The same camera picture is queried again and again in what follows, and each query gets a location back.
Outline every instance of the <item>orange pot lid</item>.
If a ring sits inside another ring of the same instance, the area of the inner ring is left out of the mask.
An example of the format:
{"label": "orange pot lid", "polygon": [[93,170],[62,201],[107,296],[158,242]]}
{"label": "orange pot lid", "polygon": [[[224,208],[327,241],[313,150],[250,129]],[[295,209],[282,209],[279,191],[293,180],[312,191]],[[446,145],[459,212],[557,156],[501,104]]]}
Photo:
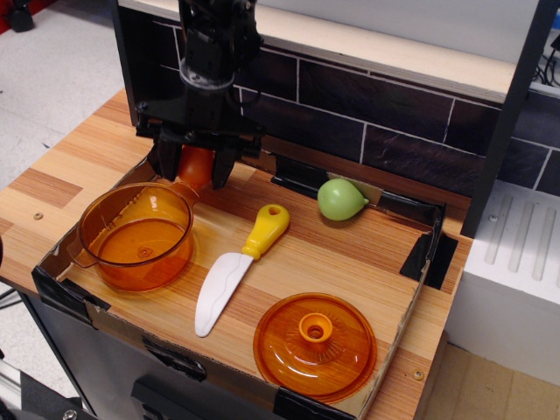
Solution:
{"label": "orange pot lid", "polygon": [[253,341],[262,376],[323,403],[349,397],[374,371],[377,345],[364,316],[337,297],[305,293],[272,306]]}

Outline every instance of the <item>tile wall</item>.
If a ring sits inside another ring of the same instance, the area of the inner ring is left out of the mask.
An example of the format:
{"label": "tile wall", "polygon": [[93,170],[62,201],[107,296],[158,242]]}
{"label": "tile wall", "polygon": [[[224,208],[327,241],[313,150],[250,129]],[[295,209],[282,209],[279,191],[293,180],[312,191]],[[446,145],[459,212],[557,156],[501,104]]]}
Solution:
{"label": "tile wall", "polygon": [[[157,59],[178,80],[179,24],[155,19],[158,44],[177,48],[163,47]],[[465,196],[473,193],[501,111],[499,103],[268,45],[234,84],[243,102],[261,92],[243,113],[274,137]]]}
{"label": "tile wall", "polygon": [[498,179],[560,196],[560,97],[529,91]]}

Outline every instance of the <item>green toy pear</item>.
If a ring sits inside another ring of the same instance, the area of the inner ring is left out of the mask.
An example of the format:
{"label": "green toy pear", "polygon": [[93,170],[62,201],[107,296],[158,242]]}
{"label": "green toy pear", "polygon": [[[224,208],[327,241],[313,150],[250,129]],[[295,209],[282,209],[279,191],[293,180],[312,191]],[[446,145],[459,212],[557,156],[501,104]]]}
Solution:
{"label": "green toy pear", "polygon": [[318,190],[318,208],[331,221],[345,221],[357,214],[369,200],[347,179],[326,181]]}

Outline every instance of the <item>toy knife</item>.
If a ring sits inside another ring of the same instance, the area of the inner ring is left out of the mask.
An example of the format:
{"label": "toy knife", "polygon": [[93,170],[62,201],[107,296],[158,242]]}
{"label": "toy knife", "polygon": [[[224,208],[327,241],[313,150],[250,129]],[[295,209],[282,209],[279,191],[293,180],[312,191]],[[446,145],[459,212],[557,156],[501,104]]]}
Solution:
{"label": "toy knife", "polygon": [[216,260],[200,289],[194,315],[196,335],[206,337],[212,331],[251,263],[270,248],[289,224],[288,210],[278,204],[268,204],[256,215],[241,253],[228,252]]}

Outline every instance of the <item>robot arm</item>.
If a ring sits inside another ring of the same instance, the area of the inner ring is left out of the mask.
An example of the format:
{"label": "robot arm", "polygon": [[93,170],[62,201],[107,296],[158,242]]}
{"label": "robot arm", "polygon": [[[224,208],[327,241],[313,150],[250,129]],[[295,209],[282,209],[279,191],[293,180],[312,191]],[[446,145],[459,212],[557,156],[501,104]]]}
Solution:
{"label": "robot arm", "polygon": [[183,144],[214,150],[214,188],[226,184],[237,158],[259,153],[264,128],[241,116],[232,101],[235,73],[263,42],[255,6],[256,0],[179,0],[184,92],[136,105],[136,132],[154,138],[149,159],[164,178],[175,179]]}

